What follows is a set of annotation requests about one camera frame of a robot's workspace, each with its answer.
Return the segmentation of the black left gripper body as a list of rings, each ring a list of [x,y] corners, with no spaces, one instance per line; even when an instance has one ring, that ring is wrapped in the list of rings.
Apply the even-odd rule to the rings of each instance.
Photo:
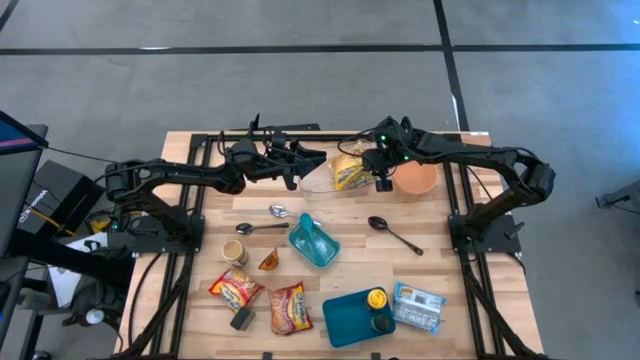
[[[294,179],[295,154],[292,150],[267,143],[266,150],[260,153],[255,141],[250,140],[249,143],[256,151],[252,156],[254,164],[249,171],[250,181],[277,177],[282,177],[286,181]]]

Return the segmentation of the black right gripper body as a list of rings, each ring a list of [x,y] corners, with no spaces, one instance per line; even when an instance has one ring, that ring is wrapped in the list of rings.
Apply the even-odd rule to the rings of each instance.
[[[404,140],[400,133],[374,132],[376,143],[372,173],[386,177],[388,170],[404,160]]]

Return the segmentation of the teal plastic spoon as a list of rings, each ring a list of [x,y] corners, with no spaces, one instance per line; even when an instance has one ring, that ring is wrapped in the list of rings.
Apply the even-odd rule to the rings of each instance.
[[[315,240],[314,240],[314,235],[313,235],[313,220],[311,218],[311,216],[307,213],[302,213],[300,216],[300,223],[302,225],[302,227],[304,228],[304,230],[306,231],[307,237],[308,237],[308,242],[310,243],[310,247],[312,249],[312,252],[314,254],[314,258],[317,262],[319,262],[321,260],[321,256],[318,253],[317,247],[315,245]]]

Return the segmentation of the brown taco seasoning packet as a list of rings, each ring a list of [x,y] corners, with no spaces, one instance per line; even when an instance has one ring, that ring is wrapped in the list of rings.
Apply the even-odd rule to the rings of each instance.
[[[279,265],[278,249],[274,248],[260,263],[258,269],[263,271],[271,271],[276,269],[278,265]]]

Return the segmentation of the yellow round lid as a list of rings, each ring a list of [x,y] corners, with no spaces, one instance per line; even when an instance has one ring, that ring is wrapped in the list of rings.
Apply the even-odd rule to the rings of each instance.
[[[373,288],[366,295],[366,306],[372,311],[383,309],[387,303],[388,297],[383,288]]]

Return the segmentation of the orange bowl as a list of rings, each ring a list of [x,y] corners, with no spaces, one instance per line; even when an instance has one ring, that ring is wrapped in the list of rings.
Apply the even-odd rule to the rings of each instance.
[[[438,182],[435,165],[411,161],[397,167],[392,176],[394,186],[407,195],[423,195],[431,191]]]

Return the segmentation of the black plastic spoon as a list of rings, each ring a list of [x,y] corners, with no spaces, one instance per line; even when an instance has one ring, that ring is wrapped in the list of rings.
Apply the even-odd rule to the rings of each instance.
[[[385,219],[383,219],[382,217],[370,216],[367,219],[367,221],[368,221],[368,224],[369,224],[369,226],[371,228],[373,228],[375,230],[378,230],[378,231],[387,231],[389,234],[393,235],[395,238],[400,240],[404,245],[406,245],[416,255],[422,256],[424,254],[424,251],[421,248],[419,248],[418,246],[414,245],[413,243],[405,240],[404,238],[402,238],[401,236],[396,234],[394,231],[392,231],[389,228],[389,225],[388,225],[387,221]]]

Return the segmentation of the dark metal spoon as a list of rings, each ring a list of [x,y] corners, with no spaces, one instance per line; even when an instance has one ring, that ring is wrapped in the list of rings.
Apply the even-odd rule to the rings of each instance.
[[[286,229],[290,226],[289,223],[276,223],[269,225],[252,225],[250,223],[240,223],[236,226],[236,232],[242,235],[250,235],[256,230],[269,230],[269,229]]]

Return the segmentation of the teal plastic bin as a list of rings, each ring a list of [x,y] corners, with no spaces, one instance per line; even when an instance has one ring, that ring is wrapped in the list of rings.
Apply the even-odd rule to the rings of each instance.
[[[313,235],[315,245],[317,247],[319,255],[321,256],[321,260],[319,262],[317,262],[314,258],[310,243],[308,242],[306,231],[300,223],[300,217],[298,224],[290,231],[288,241],[289,244],[312,265],[317,268],[325,268],[329,266],[337,257],[341,250],[341,245],[338,241],[333,239],[322,226],[318,226],[313,218],[312,220],[314,223]]]

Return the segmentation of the blue plastic bin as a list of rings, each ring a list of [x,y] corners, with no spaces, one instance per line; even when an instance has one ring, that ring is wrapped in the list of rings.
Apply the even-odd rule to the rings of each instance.
[[[389,299],[383,309],[372,311],[367,308],[366,295],[371,289],[332,298],[323,303],[328,338],[334,348],[395,332],[396,322]]]

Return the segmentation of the small black box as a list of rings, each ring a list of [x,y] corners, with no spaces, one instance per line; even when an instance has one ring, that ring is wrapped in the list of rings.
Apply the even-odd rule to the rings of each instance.
[[[235,313],[230,322],[230,326],[237,331],[245,331],[253,319],[255,318],[255,312],[252,308],[243,306],[240,307]]]

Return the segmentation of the black equipment box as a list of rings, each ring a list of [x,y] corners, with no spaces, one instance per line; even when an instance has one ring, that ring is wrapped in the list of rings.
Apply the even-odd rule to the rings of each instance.
[[[71,236],[103,193],[89,177],[47,160],[32,179],[17,228],[45,238]]]

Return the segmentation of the white paper sheet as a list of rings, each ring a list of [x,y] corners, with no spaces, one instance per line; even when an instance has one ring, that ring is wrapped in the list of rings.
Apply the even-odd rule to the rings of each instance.
[[[80,238],[66,244],[66,247],[84,253],[97,253],[99,250],[108,247],[107,234],[101,232]],[[69,306],[81,280],[81,274],[53,265],[48,268],[48,272],[50,280],[52,281],[57,305],[59,307]]]

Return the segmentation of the dark computer monitor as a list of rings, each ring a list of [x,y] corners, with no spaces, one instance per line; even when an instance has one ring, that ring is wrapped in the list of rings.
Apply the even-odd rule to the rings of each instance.
[[[0,110],[0,257],[8,250],[42,151],[46,125],[26,126]]]

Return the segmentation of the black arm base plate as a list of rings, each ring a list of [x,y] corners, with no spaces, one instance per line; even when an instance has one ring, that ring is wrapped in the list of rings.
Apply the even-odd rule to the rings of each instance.
[[[464,224],[464,215],[451,215],[448,226],[452,248],[458,253],[518,253],[521,245],[518,232],[523,222],[515,223],[507,214],[493,220],[484,230],[474,230]]]
[[[186,254],[199,252],[203,239],[205,218],[191,214],[186,230],[170,234],[161,222],[149,216],[142,217],[140,225],[130,229],[124,244],[134,253]]]

